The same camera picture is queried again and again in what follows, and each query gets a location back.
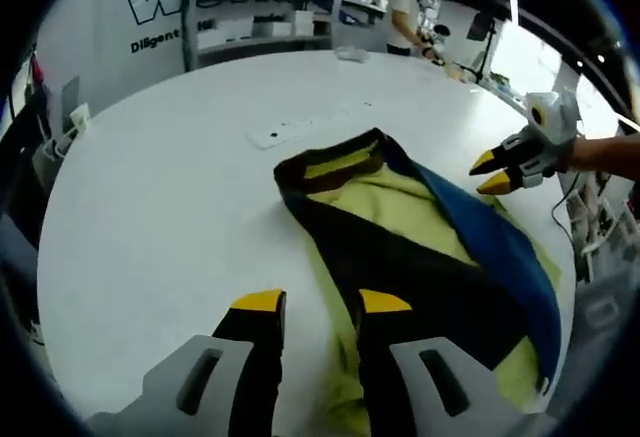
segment human arm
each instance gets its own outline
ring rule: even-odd
[[[576,170],[601,170],[640,181],[640,136],[577,139],[561,166]]]
[[[406,12],[396,9],[392,11],[391,22],[404,38],[418,47],[421,51],[425,48],[429,48],[430,46],[422,41],[418,33],[411,30],[408,18],[409,16]]]

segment floor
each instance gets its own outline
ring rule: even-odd
[[[610,238],[593,255],[594,280],[580,283],[569,352],[547,413],[561,418],[588,390],[632,310],[640,283],[640,256]]]
[[[1,271],[0,286],[2,286],[1,291],[3,291],[5,295],[11,296],[11,292],[7,286],[6,275],[2,274]],[[53,371],[51,370],[51,365],[49,364],[49,357],[47,356],[47,351],[42,340],[42,334],[40,333],[40,326],[38,324],[32,324],[30,328],[27,328],[26,325],[22,325],[14,306],[14,300],[10,298],[9,303],[9,310],[15,317],[18,326],[23,332],[28,349],[36,359],[36,362],[40,364],[45,373],[51,378],[52,382],[55,383],[55,379],[53,378]]]

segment chair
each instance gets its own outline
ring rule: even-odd
[[[39,324],[37,260],[48,194],[33,167],[43,141],[46,94],[36,91],[0,140],[0,269],[18,319]]]

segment white wall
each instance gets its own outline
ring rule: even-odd
[[[560,71],[558,72],[556,81],[553,84],[553,91],[562,92],[568,90],[569,92],[575,93],[578,89],[579,79],[580,75],[563,60],[562,64],[560,64]]]
[[[438,24],[449,27],[451,35],[448,37],[444,56],[447,61],[454,61],[462,65],[471,66],[478,54],[486,49],[487,40],[484,42],[475,42],[467,40],[467,33],[471,27],[474,17],[478,11],[471,7],[443,0],[438,16]],[[491,59],[495,53],[498,40],[500,39],[500,31],[502,29],[502,21],[496,20],[496,32],[493,37],[487,65],[485,67],[488,72],[491,67]]]
[[[164,5],[167,13],[176,0],[131,0],[141,13]],[[61,122],[61,92],[80,77],[79,102],[88,102],[92,113],[150,85],[183,72],[181,41],[167,40],[155,49],[132,52],[132,43],[165,35],[180,28],[180,15],[163,15],[138,23],[130,0],[57,0],[40,26],[38,60],[51,90],[50,119],[54,133]]]

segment hand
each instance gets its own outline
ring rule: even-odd
[[[429,34],[425,34],[421,30],[419,30],[418,32],[416,32],[416,35],[418,36],[418,38],[420,39],[421,42],[426,42],[428,44],[433,44],[433,39],[431,38],[431,36]]]
[[[418,47],[418,50],[420,51],[420,55],[426,58],[433,59],[433,57],[428,57],[429,54],[433,54],[431,44],[428,44],[426,42],[420,42],[419,44],[416,45],[416,47]]]

